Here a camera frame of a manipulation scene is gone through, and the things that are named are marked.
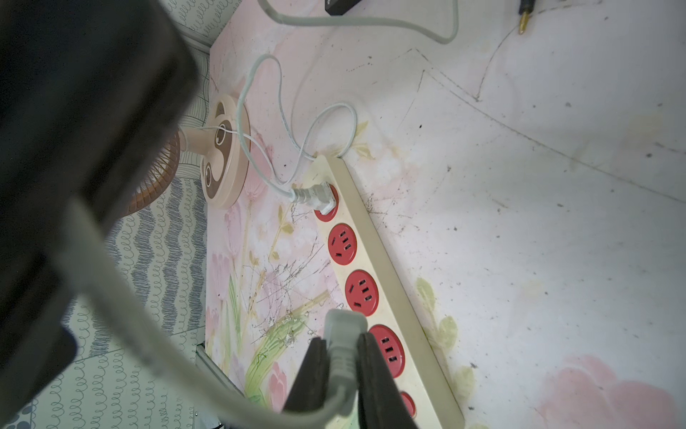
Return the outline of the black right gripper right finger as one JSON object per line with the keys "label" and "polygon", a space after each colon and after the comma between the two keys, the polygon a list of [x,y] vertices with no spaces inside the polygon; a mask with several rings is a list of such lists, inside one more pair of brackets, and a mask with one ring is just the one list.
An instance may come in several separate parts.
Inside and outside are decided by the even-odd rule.
{"label": "black right gripper right finger", "polygon": [[378,343],[370,332],[359,336],[357,352],[359,427],[416,429]]}

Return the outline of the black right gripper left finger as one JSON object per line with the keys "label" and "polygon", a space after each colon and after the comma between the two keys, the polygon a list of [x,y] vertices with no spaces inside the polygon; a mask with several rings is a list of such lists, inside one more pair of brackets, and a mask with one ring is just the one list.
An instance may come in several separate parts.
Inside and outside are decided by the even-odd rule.
{"label": "black right gripper left finger", "polygon": [[327,342],[315,337],[298,370],[283,412],[310,412],[321,409],[326,400],[329,377]]}

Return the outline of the cream red power strip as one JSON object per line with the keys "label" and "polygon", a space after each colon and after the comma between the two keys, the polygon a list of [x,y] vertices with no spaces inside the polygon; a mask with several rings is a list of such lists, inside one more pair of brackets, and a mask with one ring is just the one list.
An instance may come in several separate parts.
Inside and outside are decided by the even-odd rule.
{"label": "cream red power strip", "polygon": [[317,227],[346,302],[363,314],[410,418],[421,428],[462,428],[464,416],[345,163],[320,156],[305,185],[328,183],[337,200]]}

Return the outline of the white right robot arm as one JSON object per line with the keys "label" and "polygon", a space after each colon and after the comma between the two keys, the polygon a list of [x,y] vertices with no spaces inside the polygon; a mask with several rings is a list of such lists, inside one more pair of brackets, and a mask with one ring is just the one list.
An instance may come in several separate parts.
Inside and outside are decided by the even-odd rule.
{"label": "white right robot arm", "polygon": [[332,310],[281,413],[202,373],[157,327],[105,250],[198,85],[157,1],[1,5],[1,421],[69,366],[61,325],[84,296],[139,360],[237,428],[412,428],[366,319]]}

